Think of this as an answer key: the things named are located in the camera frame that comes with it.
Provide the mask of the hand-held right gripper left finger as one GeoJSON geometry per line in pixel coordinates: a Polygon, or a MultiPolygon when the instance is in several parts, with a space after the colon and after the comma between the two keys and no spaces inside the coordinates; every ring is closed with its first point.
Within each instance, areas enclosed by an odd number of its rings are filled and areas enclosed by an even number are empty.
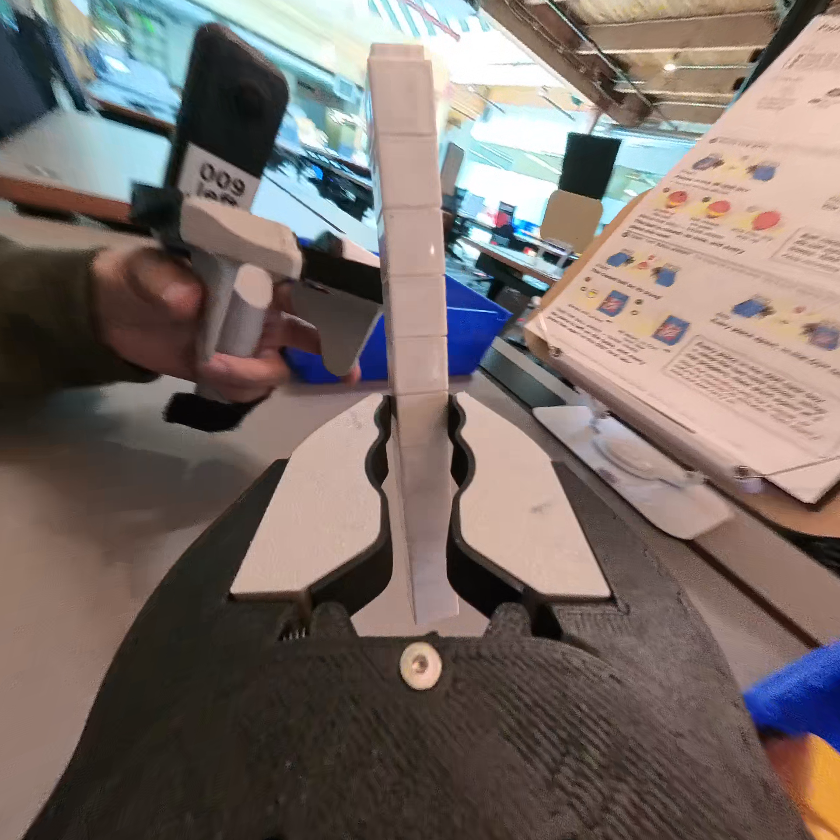
{"type": "Polygon", "coordinates": [[[389,399],[366,396],[293,451],[230,587],[238,600],[370,604],[393,572],[389,399]]]}

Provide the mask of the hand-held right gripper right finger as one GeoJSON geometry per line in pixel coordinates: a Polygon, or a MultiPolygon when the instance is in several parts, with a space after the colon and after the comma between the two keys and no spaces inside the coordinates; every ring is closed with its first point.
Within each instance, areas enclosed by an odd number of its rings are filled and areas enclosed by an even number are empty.
{"type": "Polygon", "coordinates": [[[557,605],[608,603],[613,592],[551,457],[475,397],[450,398],[456,484],[448,582],[490,618],[522,606],[532,624],[557,605]]]}

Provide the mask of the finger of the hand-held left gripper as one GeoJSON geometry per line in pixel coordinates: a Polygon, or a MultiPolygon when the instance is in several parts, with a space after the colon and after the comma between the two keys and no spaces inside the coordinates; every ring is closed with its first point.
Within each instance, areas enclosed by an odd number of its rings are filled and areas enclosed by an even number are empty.
{"type": "Polygon", "coordinates": [[[320,355],[329,373],[348,376],[382,315],[383,305],[314,282],[294,282],[292,307],[318,332],[320,355]]]}
{"type": "Polygon", "coordinates": [[[253,356],[276,282],[300,277],[295,235],[282,224],[195,196],[183,199],[178,231],[205,287],[199,360],[253,356]]]}

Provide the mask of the white tile strip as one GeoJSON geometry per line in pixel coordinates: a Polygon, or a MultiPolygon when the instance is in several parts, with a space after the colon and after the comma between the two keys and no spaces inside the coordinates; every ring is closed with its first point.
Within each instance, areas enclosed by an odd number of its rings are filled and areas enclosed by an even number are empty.
{"type": "Polygon", "coordinates": [[[396,480],[414,620],[431,625],[459,612],[446,571],[452,449],[434,72],[417,44],[373,44],[367,60],[396,480]]]}

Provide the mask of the blue plastic bin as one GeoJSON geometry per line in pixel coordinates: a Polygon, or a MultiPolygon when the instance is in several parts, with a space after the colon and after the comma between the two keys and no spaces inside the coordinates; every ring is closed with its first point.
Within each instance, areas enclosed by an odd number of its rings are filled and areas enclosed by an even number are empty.
{"type": "MultiPolygon", "coordinates": [[[[511,314],[507,309],[466,285],[459,270],[462,264],[450,265],[444,258],[445,293],[448,319],[448,371],[452,376],[471,375],[489,349],[493,340],[507,324],[511,314]]],[[[285,348],[285,362],[294,377],[310,385],[333,384],[338,381],[327,371],[319,356],[303,350],[285,348]]],[[[363,382],[383,382],[387,379],[385,321],[380,317],[359,358],[363,382]]]]}
{"type": "Polygon", "coordinates": [[[814,649],[743,696],[760,731],[817,736],[839,750],[839,642],[814,649]]]}

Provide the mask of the person's left forearm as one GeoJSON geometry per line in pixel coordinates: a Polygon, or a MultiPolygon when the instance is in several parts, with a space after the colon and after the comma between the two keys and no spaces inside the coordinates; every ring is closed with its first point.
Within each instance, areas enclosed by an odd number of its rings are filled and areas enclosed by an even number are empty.
{"type": "Polygon", "coordinates": [[[36,248],[1,238],[1,397],[32,402],[67,389],[159,375],[103,341],[92,269],[98,248],[36,248]]]}

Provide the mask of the white board stand base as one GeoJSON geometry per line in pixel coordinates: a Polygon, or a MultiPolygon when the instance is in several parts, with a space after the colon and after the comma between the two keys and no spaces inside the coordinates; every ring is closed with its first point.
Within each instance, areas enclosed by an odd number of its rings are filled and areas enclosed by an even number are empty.
{"type": "Polygon", "coordinates": [[[732,519],[732,508],[690,471],[612,416],[587,406],[538,406],[535,419],[648,522],[690,541],[732,519]]]}

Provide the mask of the black tablet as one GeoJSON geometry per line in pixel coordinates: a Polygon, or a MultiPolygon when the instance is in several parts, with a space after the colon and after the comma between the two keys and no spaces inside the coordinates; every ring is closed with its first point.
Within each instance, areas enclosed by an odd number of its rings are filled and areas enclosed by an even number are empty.
{"type": "Polygon", "coordinates": [[[479,368],[528,410],[581,404],[580,395],[572,386],[530,352],[502,338],[493,340],[479,368]]]}

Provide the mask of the wood edged grey desk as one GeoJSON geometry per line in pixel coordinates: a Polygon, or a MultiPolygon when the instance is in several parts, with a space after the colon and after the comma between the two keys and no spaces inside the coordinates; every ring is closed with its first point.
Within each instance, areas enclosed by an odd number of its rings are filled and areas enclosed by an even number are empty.
{"type": "Polygon", "coordinates": [[[154,133],[55,110],[2,142],[1,197],[39,212],[131,226],[133,185],[162,184],[170,148],[154,133]]]}

